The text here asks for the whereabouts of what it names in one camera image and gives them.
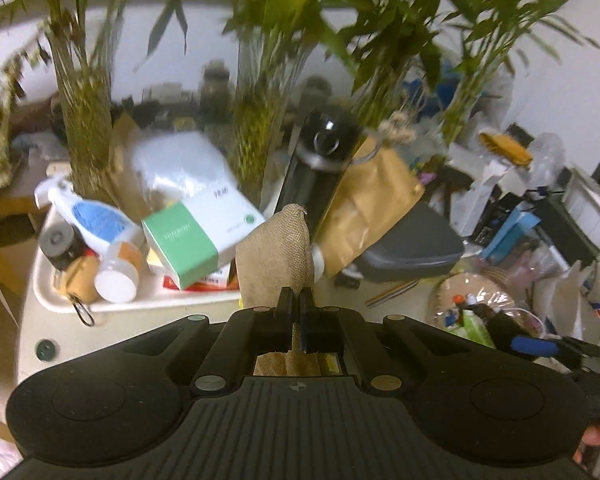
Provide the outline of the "white capped pill bottle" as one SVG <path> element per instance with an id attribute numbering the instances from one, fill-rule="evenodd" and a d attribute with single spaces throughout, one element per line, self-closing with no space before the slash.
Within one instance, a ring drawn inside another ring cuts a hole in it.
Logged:
<path id="1" fill-rule="evenodd" d="M 100 262 L 95 278 L 99 296 L 112 304 L 135 299 L 143 271 L 143 255 L 129 242 L 112 243 Z"/>

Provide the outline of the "white plastic tray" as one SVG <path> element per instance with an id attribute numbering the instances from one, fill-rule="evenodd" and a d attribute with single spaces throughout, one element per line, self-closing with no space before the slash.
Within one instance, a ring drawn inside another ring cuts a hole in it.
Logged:
<path id="1" fill-rule="evenodd" d="M 288 233 L 279 214 L 264 218 L 220 183 L 133 222 L 120 209 L 84 200 L 64 181 L 35 192 L 52 218 L 38 240 L 32 286 L 47 310 L 114 312 L 238 299 L 219 270 L 257 235 Z"/>

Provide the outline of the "brown paper bag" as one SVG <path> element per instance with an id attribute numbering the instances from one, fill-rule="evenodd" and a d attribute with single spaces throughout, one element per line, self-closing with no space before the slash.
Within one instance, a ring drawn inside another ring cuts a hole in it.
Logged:
<path id="1" fill-rule="evenodd" d="M 394 148 L 351 165 L 336 189 L 314 244 L 332 278 L 387 234 L 422 198 L 425 188 Z"/>

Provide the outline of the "white plastic wrapped package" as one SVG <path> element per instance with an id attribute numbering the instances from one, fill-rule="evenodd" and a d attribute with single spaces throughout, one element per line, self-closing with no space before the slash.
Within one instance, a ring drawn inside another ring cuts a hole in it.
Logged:
<path id="1" fill-rule="evenodd" d="M 225 156 L 199 131 L 148 130 L 129 154 L 143 199 L 154 206 L 194 196 L 212 185 L 237 185 Z"/>

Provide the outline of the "green white tissue box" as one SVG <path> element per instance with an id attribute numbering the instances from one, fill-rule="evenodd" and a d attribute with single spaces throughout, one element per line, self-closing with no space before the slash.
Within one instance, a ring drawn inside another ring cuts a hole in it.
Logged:
<path id="1" fill-rule="evenodd" d="M 142 221 L 149 247 L 180 289 L 231 263 L 236 246 L 264 222 L 227 183 L 151 214 Z"/>

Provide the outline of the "beige burlap cloth pouch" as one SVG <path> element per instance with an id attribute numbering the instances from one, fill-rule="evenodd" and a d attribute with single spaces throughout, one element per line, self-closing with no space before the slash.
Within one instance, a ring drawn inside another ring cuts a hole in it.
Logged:
<path id="1" fill-rule="evenodd" d="M 242 305 L 245 308 L 274 307 L 280 291 L 293 292 L 313 284 L 311 243 L 306 211 L 289 204 L 253 230 L 236 247 L 236 270 Z M 292 336 L 286 351 L 259 356 L 257 376 L 318 376 L 320 363 L 299 349 L 299 336 Z"/>

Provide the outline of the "black thermos bottle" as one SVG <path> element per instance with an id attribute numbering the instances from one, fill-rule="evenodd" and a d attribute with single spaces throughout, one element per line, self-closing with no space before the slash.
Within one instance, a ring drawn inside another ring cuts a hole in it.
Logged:
<path id="1" fill-rule="evenodd" d="M 306 116 L 275 207 L 301 206 L 314 237 L 358 148 L 362 130 L 342 107 L 320 105 Z"/>

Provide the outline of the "grey zippered hard case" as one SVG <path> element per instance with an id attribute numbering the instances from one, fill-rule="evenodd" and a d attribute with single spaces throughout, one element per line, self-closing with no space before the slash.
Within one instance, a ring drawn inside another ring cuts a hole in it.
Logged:
<path id="1" fill-rule="evenodd" d="M 464 252 L 463 240 L 449 221 L 418 203 L 354 265 L 374 283 L 421 280 L 449 273 Z"/>

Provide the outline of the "bamboo plant vase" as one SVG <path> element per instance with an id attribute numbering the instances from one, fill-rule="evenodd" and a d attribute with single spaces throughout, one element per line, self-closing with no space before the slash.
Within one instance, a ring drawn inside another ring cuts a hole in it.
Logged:
<path id="1" fill-rule="evenodd" d="M 353 113 L 377 128 L 400 106 L 401 84 L 415 65 L 433 87 L 440 79 L 436 25 L 442 0 L 321 0 L 323 9 L 351 10 L 355 21 L 323 37 L 327 52 L 353 76 Z"/>
<path id="2" fill-rule="evenodd" d="M 529 65 L 526 52 L 516 48 L 522 38 L 530 39 L 546 55 L 558 62 L 555 47 L 536 29 L 546 27 L 578 46 L 600 50 L 600 44 L 582 34 L 559 11 L 571 0 L 449 0 L 452 10 L 444 21 L 460 34 L 460 73 L 453 99 L 442 113 L 440 133 L 450 145 L 463 132 L 480 94 L 503 67 L 510 74 L 515 66 L 510 58 L 518 56 Z"/>
<path id="3" fill-rule="evenodd" d="M 318 0 L 232 0 L 232 9 L 223 29 L 239 42 L 228 161 L 257 205 L 290 92 L 328 26 Z"/>

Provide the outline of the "tan leather keychain pouch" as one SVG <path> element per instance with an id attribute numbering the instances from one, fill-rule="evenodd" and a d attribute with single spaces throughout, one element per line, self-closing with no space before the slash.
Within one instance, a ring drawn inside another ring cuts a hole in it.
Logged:
<path id="1" fill-rule="evenodd" d="M 70 302 L 81 323 L 87 327 L 95 326 L 90 307 L 100 299 L 95 286 L 99 265 L 96 256 L 82 256 L 74 260 L 60 276 L 59 295 Z"/>

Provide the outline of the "black round speaker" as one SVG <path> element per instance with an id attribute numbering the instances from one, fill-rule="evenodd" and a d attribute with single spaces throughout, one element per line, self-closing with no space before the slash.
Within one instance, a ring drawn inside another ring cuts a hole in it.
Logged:
<path id="1" fill-rule="evenodd" d="M 86 244 L 75 226 L 61 221 L 42 232 L 38 247 L 56 270 L 65 271 L 74 260 L 83 256 Z"/>

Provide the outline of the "red packet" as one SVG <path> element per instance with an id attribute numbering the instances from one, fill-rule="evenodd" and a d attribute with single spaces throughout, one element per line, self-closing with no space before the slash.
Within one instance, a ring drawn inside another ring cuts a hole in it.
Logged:
<path id="1" fill-rule="evenodd" d="M 184 288 L 184 292 L 222 292 L 223 290 L 238 289 L 235 266 L 233 263 L 229 263 Z"/>

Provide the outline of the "bamboo plant in vase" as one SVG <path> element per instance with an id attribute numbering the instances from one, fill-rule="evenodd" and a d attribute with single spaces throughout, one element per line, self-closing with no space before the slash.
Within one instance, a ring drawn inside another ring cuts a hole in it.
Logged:
<path id="1" fill-rule="evenodd" d="M 109 200 L 111 79 L 123 12 L 129 0 L 45 0 L 47 15 L 27 42 L 0 67 L 0 188 L 12 182 L 10 120 L 24 100 L 23 71 L 54 68 L 73 189 L 85 198 Z M 12 0 L 13 11 L 26 0 Z M 182 0 L 166 0 L 147 50 L 154 52 L 171 18 L 187 25 Z"/>

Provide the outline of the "white blue spray bottle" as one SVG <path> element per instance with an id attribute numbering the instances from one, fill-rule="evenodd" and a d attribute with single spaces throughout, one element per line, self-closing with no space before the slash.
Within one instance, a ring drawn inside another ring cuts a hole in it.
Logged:
<path id="1" fill-rule="evenodd" d="M 142 248 L 145 243 L 143 230 L 120 209 L 79 196 L 63 176 L 40 183 L 34 190 L 34 200 L 38 208 L 52 204 L 97 255 L 105 255 L 117 242 L 127 242 L 136 248 Z"/>

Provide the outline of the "green wipes pack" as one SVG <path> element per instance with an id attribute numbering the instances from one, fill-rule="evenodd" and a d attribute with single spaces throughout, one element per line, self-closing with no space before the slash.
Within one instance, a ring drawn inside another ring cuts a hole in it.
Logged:
<path id="1" fill-rule="evenodd" d="M 479 318 L 478 315 L 472 311 L 464 310 L 462 321 L 463 323 L 457 322 L 446 330 L 455 336 L 495 349 L 493 339 L 486 330 L 483 320 Z"/>

